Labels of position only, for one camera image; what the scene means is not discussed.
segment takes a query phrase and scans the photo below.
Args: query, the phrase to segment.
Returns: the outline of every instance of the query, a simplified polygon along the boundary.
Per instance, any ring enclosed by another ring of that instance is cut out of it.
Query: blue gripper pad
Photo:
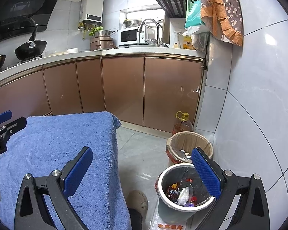
[[[12,118],[12,112],[7,111],[0,114],[0,124],[6,122],[7,120],[10,120]]]
[[[73,196],[76,193],[92,161],[93,151],[91,148],[88,148],[65,179],[63,191],[65,198]]]
[[[193,149],[191,159],[210,195],[218,199],[221,195],[220,181],[197,148]]]

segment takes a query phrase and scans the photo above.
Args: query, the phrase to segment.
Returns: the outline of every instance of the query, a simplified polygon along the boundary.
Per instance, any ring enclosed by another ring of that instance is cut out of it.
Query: oil bottle cap
[[[184,121],[188,120],[188,119],[189,119],[189,113],[183,113],[183,114],[182,114],[182,119],[183,119]]]

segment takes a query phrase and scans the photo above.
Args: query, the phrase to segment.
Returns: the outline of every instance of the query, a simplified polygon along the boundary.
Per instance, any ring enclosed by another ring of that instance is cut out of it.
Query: hanging cloth
[[[243,20],[239,0],[201,0],[201,20],[219,40],[243,44]]]

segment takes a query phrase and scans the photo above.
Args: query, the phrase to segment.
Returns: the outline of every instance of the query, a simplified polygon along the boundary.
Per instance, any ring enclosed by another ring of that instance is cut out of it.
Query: screw
[[[59,170],[54,170],[51,174],[53,176],[58,176],[60,174],[60,171]]]
[[[26,180],[28,180],[28,179],[30,179],[30,178],[31,178],[31,174],[26,174],[26,175],[25,175],[25,179],[26,179]]]
[[[231,170],[225,170],[224,172],[227,176],[232,176],[233,172]]]
[[[258,175],[258,174],[254,174],[253,176],[254,176],[254,178],[255,178],[256,180],[259,180],[259,179],[260,179],[260,175]]]

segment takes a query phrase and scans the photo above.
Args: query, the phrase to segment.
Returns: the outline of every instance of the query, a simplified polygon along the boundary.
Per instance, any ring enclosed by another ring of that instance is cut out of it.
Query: bronze cabinet door
[[[100,59],[77,62],[76,65],[83,112],[104,111]]]
[[[104,58],[102,67],[106,110],[143,126],[144,58]]]
[[[53,115],[82,113],[76,63],[48,68],[44,77]]]
[[[178,111],[193,123],[202,82],[202,63],[163,58],[145,60],[144,126],[172,132]]]
[[[0,113],[8,110],[13,114],[10,121],[20,117],[43,116],[50,112],[42,71],[0,87]]]

